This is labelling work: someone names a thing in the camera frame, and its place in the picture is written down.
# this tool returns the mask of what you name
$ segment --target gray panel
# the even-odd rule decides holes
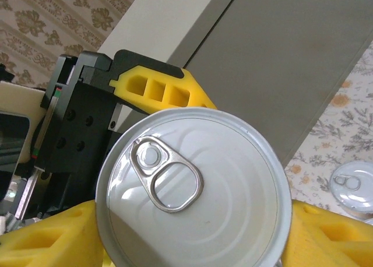
[[[286,164],[373,39],[373,0],[235,0],[187,66]]]

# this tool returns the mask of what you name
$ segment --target pull tab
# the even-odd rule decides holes
[[[144,136],[137,138],[132,143],[129,152],[129,161],[135,169],[150,200],[163,212],[177,213],[186,209],[198,199],[203,191],[203,177],[198,168],[156,137]],[[176,163],[183,164],[192,171],[196,178],[196,188],[194,193],[182,205],[176,208],[169,208],[159,200],[155,184],[162,171],[167,166]]]
[[[361,186],[361,180],[350,175],[337,175],[334,182],[352,191],[358,190]]]

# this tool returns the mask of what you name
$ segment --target floral wallpaper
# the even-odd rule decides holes
[[[59,55],[97,51],[134,0],[0,0],[0,62],[46,87]]]
[[[285,168],[293,199],[349,216],[329,179],[353,160],[373,162],[373,43]]]

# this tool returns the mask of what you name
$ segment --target pull tab ring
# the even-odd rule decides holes
[[[203,191],[203,177],[198,168],[190,161],[182,157],[178,152],[166,145],[162,140],[154,136],[143,136],[137,138],[131,145],[129,161],[135,169],[144,189],[150,200],[160,210],[166,213],[177,213],[195,202]],[[180,206],[175,208],[167,207],[158,198],[155,184],[163,170],[172,164],[183,164],[187,166],[196,179],[194,193]]]

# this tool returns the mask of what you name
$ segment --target yellow plastic bracket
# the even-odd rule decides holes
[[[103,256],[94,201],[0,236],[0,267],[110,266]]]
[[[182,69],[184,77],[175,78],[143,66],[122,73],[111,80],[114,95],[152,114],[175,107],[216,108],[191,73]]]
[[[284,267],[373,267],[373,226],[293,201],[282,263]]]

